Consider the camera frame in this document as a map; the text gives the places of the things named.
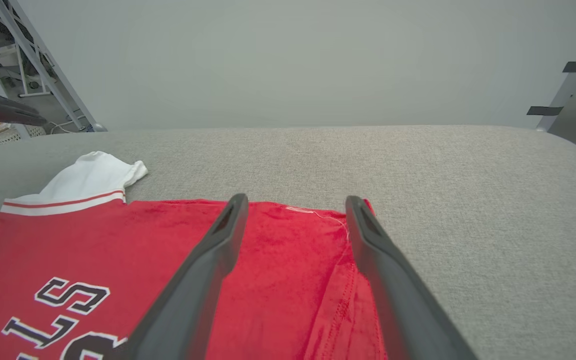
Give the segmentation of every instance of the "loose white thread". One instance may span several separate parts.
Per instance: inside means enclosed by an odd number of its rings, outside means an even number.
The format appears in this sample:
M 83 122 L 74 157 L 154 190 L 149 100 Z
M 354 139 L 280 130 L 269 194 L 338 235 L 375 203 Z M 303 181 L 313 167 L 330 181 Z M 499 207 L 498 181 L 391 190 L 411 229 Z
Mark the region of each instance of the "loose white thread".
M 345 230 L 345 241 L 348 241 L 349 237 L 350 237 L 350 233 L 348 232 L 348 228 L 344 225 L 344 223 L 342 221 L 339 221 L 336 218 L 330 217 L 330 216 L 322 216 L 320 214 L 317 213 L 317 211 L 315 210 L 308 210 L 308 209 L 302 209 L 301 207 L 293 207 L 293 206 L 286 206 L 287 210 L 292 210 L 293 212 L 298 212 L 298 213 L 304 213 L 304 214 L 315 214 L 318 217 L 322 218 L 322 219 L 331 219 L 334 220 L 336 222 L 338 222 L 341 227 L 343 228 L 343 230 Z

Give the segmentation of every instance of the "red fabric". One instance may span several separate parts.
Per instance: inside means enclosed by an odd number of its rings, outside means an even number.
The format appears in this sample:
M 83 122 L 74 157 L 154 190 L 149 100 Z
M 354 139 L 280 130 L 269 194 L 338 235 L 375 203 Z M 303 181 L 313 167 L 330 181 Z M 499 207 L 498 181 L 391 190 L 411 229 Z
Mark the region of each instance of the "red fabric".
M 113 200 L 66 214 L 0 213 L 0 359 L 120 348 L 224 205 Z M 206 358 L 386 357 L 347 236 L 339 212 L 251 203 Z M 64 324 L 74 325 L 62 334 Z M 25 328 L 60 336 L 42 346 Z

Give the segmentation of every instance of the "white wall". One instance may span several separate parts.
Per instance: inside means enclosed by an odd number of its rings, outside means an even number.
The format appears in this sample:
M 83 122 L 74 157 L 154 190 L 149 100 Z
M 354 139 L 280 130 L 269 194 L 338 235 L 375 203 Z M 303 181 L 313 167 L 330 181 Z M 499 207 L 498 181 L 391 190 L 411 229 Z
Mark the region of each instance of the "white wall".
M 535 128 L 576 0 L 18 0 L 109 130 Z

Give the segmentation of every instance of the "gray table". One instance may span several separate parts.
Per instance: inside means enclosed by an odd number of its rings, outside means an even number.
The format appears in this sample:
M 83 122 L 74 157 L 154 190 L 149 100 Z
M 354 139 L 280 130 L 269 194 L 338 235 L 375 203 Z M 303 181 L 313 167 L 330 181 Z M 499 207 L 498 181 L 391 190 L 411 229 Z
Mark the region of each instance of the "gray table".
M 456 125 L 42 136 L 0 146 L 0 205 L 94 150 L 144 161 L 128 201 L 245 192 L 343 211 L 345 196 L 366 197 L 481 359 L 576 359 L 576 145 L 564 139 Z

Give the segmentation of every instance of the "white basket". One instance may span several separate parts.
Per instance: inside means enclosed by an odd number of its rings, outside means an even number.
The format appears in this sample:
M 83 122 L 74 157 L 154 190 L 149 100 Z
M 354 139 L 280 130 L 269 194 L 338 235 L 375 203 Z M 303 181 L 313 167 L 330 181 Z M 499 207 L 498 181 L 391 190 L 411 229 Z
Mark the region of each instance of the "white basket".
M 46 135 L 46 130 L 44 130 L 44 128 L 41 126 L 26 125 L 25 128 L 28 129 L 28 133 L 32 138 Z M 9 129 L 5 129 L 0 132 L 0 145 L 20 140 L 21 136 L 19 135 L 17 129 L 14 127 L 10 127 Z

